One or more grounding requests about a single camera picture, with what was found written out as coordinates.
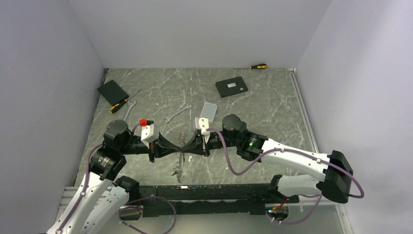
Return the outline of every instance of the red cap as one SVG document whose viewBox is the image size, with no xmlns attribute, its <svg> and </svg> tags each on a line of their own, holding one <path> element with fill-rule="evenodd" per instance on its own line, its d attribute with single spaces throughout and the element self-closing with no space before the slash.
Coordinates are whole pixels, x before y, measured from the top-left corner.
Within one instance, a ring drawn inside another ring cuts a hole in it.
<svg viewBox="0 0 413 234">
<path fill-rule="evenodd" d="M 139 123 L 141 124 L 141 126 L 142 127 L 145 127 L 145 126 L 147 126 L 147 124 L 148 124 L 148 122 L 146 121 L 146 119 L 141 119 L 141 120 L 139 120 Z"/>
</svg>

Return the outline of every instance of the combination wrench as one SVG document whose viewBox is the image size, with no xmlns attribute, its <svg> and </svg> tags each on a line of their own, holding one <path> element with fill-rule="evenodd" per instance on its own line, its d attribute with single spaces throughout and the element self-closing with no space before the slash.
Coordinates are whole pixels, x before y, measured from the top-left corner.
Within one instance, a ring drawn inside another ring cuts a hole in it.
<svg viewBox="0 0 413 234">
<path fill-rule="evenodd" d="M 133 107 L 134 105 L 136 105 L 136 100 L 134 99 L 133 102 L 132 102 L 132 101 L 129 99 L 128 102 L 127 102 L 127 104 L 128 104 L 128 108 L 126 109 L 126 112 L 125 112 L 125 114 L 123 115 L 123 118 L 122 118 L 123 121 L 126 121 L 126 119 L 128 118 L 129 113 L 130 113 L 131 110 L 132 110 L 132 107 Z"/>
<path fill-rule="evenodd" d="M 175 114 L 173 114 L 173 115 L 171 115 L 171 116 L 169 116 L 169 117 L 164 118 L 165 123 L 169 123 L 172 118 L 174 118 L 175 116 L 179 115 L 179 114 L 180 114 L 181 112 L 183 112 L 184 110 L 191 109 L 191 107 L 192 107 L 192 105 L 191 105 L 191 103 L 189 103 L 189 104 L 187 104 L 187 105 L 185 106 L 184 109 L 181 109 L 181 110 L 179 110 L 177 113 L 175 113 Z"/>
</svg>

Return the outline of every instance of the yellow and black screwdriver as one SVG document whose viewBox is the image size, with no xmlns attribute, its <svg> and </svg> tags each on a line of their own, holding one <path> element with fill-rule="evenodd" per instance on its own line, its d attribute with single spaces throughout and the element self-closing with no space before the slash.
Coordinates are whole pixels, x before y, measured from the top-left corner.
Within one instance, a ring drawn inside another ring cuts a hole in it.
<svg viewBox="0 0 413 234">
<path fill-rule="evenodd" d="M 132 95 L 131 95 L 130 97 L 128 97 L 127 99 L 124 99 L 124 100 L 120 101 L 119 103 L 115 104 L 115 105 L 109 110 L 109 112 L 110 112 L 111 114 L 116 113 L 123 105 L 126 104 L 126 102 L 127 102 L 129 99 L 131 99 L 131 97 L 133 97 L 133 96 L 135 96 L 135 94 L 139 93 L 139 91 L 140 91 L 140 90 L 138 90 L 138 92 L 132 94 Z"/>
<path fill-rule="evenodd" d="M 265 68 L 267 68 L 267 64 L 265 63 L 261 63 L 258 65 L 253 65 L 249 67 L 249 69 L 265 69 Z"/>
</svg>

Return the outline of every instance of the marble tabletop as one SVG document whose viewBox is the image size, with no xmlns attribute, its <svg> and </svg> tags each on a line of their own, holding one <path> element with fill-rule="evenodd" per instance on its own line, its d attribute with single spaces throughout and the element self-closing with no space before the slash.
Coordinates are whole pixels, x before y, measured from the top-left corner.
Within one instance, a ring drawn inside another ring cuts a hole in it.
<svg viewBox="0 0 413 234">
<path fill-rule="evenodd" d="M 215 82 L 242 76 L 248 86 L 245 93 L 221 98 Z M 218 105 L 211 127 L 221 129 L 222 119 L 229 114 L 238 115 L 247 123 L 247 128 L 282 144 L 312 151 L 297 92 L 290 72 L 286 68 L 249 70 L 234 68 L 143 68 L 109 69 L 105 82 L 114 80 L 128 94 L 140 92 L 132 99 L 133 107 L 127 123 L 132 127 L 139 119 L 154 120 L 160 133 L 169 141 L 178 144 L 180 133 L 189 136 L 190 123 L 199 117 L 205 102 Z M 170 116 L 186 104 L 192 108 L 165 123 Z M 117 113 L 109 113 L 110 104 L 101 96 L 94 114 L 86 148 L 79 167 L 75 186 L 85 173 L 86 155 L 103 140 L 108 123 L 121 119 L 126 106 Z M 231 163 L 236 171 L 243 170 L 250 162 L 236 155 L 229 148 Z M 211 152 L 210 157 L 185 154 L 182 184 L 244 184 L 268 183 L 273 175 L 298 175 L 299 172 L 276 164 L 257 163 L 247 173 L 235 176 L 228 169 L 222 149 Z M 178 185 L 172 176 L 178 161 L 175 154 L 149 162 L 148 155 L 127 155 L 127 164 L 118 176 L 127 175 L 141 185 Z"/>
</svg>

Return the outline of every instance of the white wall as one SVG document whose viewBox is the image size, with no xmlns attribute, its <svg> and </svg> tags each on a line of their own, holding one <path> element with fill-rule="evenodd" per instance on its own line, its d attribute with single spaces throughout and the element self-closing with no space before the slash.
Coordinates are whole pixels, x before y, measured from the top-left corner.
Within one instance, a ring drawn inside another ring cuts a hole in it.
<svg viewBox="0 0 413 234">
<path fill-rule="evenodd" d="M 0 7 L 0 233 L 43 233 L 76 175 L 103 67 L 66 0 Z"/>
<path fill-rule="evenodd" d="M 412 22 L 412 1 L 333 0 L 297 67 L 319 148 L 365 189 L 346 205 L 357 234 L 413 230 Z"/>
<path fill-rule="evenodd" d="M 69 0 L 105 67 L 296 67 L 331 0 Z"/>
</svg>

